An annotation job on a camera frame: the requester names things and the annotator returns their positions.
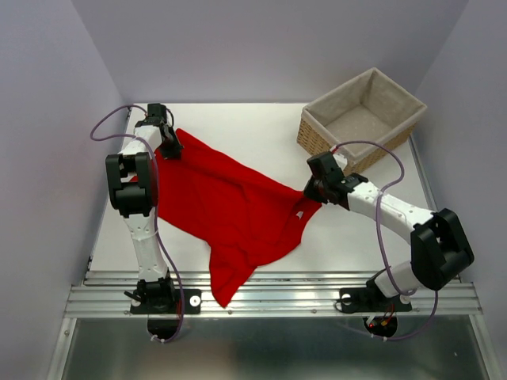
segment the basket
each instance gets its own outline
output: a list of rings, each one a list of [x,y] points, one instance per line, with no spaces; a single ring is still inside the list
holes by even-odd
[[[410,136],[427,107],[373,68],[303,108],[297,142],[309,154],[349,140],[369,140],[393,150]],[[345,175],[361,173],[387,153],[369,144],[340,148]]]

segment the red cloth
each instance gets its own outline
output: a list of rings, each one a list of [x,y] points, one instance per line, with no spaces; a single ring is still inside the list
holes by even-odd
[[[181,160],[157,154],[158,215],[211,246],[212,293],[225,307],[257,266],[280,259],[301,242],[321,204],[181,129],[177,136],[185,147]]]

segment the white table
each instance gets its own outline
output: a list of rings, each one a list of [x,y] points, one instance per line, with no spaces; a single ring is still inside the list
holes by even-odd
[[[182,128],[243,165],[272,179],[303,190],[310,176],[308,153],[295,139],[304,104],[167,104],[176,127]],[[127,132],[143,113],[134,108]],[[428,207],[410,144],[395,153],[406,167],[405,180],[391,194],[419,207]],[[364,172],[381,187],[399,175],[395,160],[385,157]],[[208,270],[210,249],[201,241],[167,222],[159,221],[160,234],[181,271]],[[409,246],[384,229],[391,264],[410,257]],[[286,257],[260,267],[258,272],[370,272],[383,267],[375,223],[338,206],[326,205],[309,221],[299,247]],[[118,211],[105,199],[105,213],[93,250],[90,272],[136,272],[134,247]]]

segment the gray wall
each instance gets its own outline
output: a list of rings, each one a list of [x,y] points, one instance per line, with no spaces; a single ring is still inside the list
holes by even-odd
[[[377,66],[414,91],[466,0],[73,0],[135,101],[307,101]]]
[[[68,0],[2,4],[0,89],[0,378],[32,380],[101,217],[111,145],[88,133],[121,99]]]
[[[507,2],[470,2],[417,96],[428,106],[417,146],[436,202],[458,212],[475,250],[466,273],[507,366]]]

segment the purple cable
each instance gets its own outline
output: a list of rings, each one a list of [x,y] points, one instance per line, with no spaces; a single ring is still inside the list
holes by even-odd
[[[155,168],[155,177],[156,177],[157,188],[158,188],[158,164],[157,164],[157,160],[155,158],[155,153],[151,149],[151,146],[148,143],[148,141],[146,141],[145,139],[142,139],[140,137],[137,137],[135,135],[128,134],[128,133],[116,133],[114,135],[109,135],[109,136],[106,136],[106,137],[94,137],[93,136],[93,133],[95,133],[95,131],[97,130],[97,128],[99,128],[102,123],[104,123],[109,117],[111,117],[112,115],[114,115],[115,113],[117,113],[118,111],[120,111],[123,108],[138,108],[138,109],[142,110],[145,115],[147,114],[146,109],[144,109],[143,107],[139,107],[138,105],[135,105],[135,104],[122,105],[121,107],[113,109],[110,113],[108,113],[106,116],[104,116],[101,121],[99,121],[97,124],[95,124],[95,127],[93,127],[92,130],[91,130],[91,132],[90,132],[90,138],[93,141],[105,141],[105,140],[109,140],[109,139],[114,139],[116,137],[122,137],[122,138],[128,137],[130,139],[137,139],[140,142],[142,142],[144,144],[144,146],[147,148],[148,152],[150,153],[150,157],[151,157],[151,160],[152,160],[154,168]],[[167,252],[167,249],[164,246],[164,243],[162,242],[162,239],[160,238],[160,234],[158,233],[158,205],[157,205],[157,207],[155,207],[154,228],[155,228],[155,233],[157,234],[157,240],[158,240],[158,243],[160,244],[160,248],[162,248],[162,251],[164,252],[164,255],[166,255],[166,258],[170,262],[171,267],[173,267],[174,273],[176,274],[176,277],[177,277],[178,286],[180,287],[181,317],[180,317],[180,321],[179,321],[179,323],[177,325],[176,332],[169,339],[166,339],[164,341],[162,341],[159,338],[155,337],[155,339],[158,342],[160,342],[160,343],[169,343],[172,340],[176,339],[176,337],[178,336],[178,334],[181,331],[181,327],[183,326],[183,320],[184,320],[184,317],[185,317],[185,294],[183,292],[183,284],[182,284],[182,281],[181,281],[180,272],[177,270],[176,265],[173,262],[173,259],[171,259],[171,257],[169,256],[169,253]]]
[[[340,144],[337,144],[333,149],[331,149],[331,153],[334,154],[342,146],[349,145],[349,144],[368,144],[368,145],[376,146],[377,148],[380,148],[380,149],[384,150],[385,152],[389,153],[396,160],[396,162],[399,165],[399,168],[401,170],[399,177],[396,180],[389,182],[388,184],[386,184],[385,186],[383,186],[380,189],[380,193],[379,193],[379,196],[377,197],[377,203],[375,206],[375,225],[376,225],[376,230],[377,230],[377,238],[379,240],[380,253],[382,255],[382,261],[383,261],[384,267],[386,268],[387,276],[389,277],[389,280],[391,281],[391,283],[393,285],[393,288],[401,295],[413,295],[415,293],[415,291],[407,291],[407,292],[402,291],[395,281],[395,278],[394,278],[392,270],[391,270],[391,266],[389,265],[389,260],[387,259],[386,248],[384,247],[384,244],[383,244],[382,228],[381,228],[381,226],[382,226],[381,205],[382,205],[383,194],[391,186],[394,186],[395,184],[399,184],[403,180],[403,178],[405,177],[405,166],[403,165],[402,160],[400,160],[399,157],[392,150],[387,149],[385,146],[380,145],[377,142],[368,141],[368,140],[351,140],[351,141],[347,141],[347,142],[342,142]],[[436,312],[437,307],[438,307],[438,292],[436,291],[435,292],[435,304],[433,305],[433,310],[432,310],[431,314],[429,315],[429,318],[426,321],[426,323],[424,323],[422,327],[420,327],[418,330],[412,332],[411,334],[408,334],[405,336],[398,336],[398,337],[394,337],[394,338],[388,338],[388,340],[403,340],[403,339],[411,338],[412,336],[415,336],[418,333],[420,333],[421,331],[425,330],[429,326],[431,321],[433,320],[433,317],[435,316],[435,312]]]

